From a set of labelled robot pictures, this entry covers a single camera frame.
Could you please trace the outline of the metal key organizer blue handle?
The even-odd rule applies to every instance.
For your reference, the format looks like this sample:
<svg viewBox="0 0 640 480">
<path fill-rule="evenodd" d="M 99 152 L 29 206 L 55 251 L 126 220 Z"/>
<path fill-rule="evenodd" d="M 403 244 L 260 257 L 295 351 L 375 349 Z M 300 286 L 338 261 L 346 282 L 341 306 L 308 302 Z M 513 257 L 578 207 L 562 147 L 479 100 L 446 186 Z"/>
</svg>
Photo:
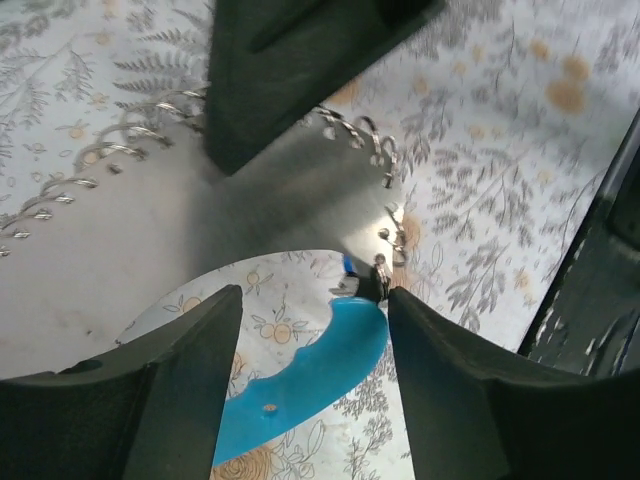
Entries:
<svg viewBox="0 0 640 480">
<path fill-rule="evenodd" d="M 239 172 L 204 153 L 204 123 L 167 96 L 124 117 L 1 224 L 1 385 L 60 373 L 173 320 L 158 301 L 220 268 L 285 251 L 348 255 L 325 332 L 279 373 L 225 397 L 213 465 L 355 388 L 388 342 L 381 303 L 404 261 L 397 147 L 366 116 L 317 107 Z"/>
</svg>

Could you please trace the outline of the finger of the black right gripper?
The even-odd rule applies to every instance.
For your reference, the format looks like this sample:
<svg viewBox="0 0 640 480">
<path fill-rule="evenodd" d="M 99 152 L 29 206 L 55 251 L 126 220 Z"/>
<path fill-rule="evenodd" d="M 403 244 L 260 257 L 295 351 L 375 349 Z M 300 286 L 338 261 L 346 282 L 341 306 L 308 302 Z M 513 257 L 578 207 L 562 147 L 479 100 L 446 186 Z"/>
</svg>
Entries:
<svg viewBox="0 0 640 480">
<path fill-rule="evenodd" d="M 432 0 L 221 0 L 204 150 L 232 175 L 445 7 Z"/>
</svg>

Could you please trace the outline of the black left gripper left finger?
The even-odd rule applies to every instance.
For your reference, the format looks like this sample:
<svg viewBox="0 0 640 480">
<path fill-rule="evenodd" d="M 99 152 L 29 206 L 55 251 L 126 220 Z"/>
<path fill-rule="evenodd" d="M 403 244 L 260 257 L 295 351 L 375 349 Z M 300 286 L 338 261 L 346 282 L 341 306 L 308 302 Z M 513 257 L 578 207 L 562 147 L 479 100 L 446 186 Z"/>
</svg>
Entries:
<svg viewBox="0 0 640 480">
<path fill-rule="evenodd" d="M 60 373 L 1 385 L 5 479 L 205 479 L 242 319 L 228 285 Z"/>
</svg>

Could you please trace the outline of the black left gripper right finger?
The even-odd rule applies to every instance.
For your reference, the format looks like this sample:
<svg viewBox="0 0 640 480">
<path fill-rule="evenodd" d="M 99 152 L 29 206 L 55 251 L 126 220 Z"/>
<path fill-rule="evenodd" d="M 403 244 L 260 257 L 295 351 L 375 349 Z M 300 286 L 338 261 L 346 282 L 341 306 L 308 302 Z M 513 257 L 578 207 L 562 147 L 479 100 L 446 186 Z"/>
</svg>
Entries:
<svg viewBox="0 0 640 480">
<path fill-rule="evenodd" d="M 401 287 L 388 314 L 417 478 L 638 477 L 637 372 L 599 379 L 540 365 Z"/>
</svg>

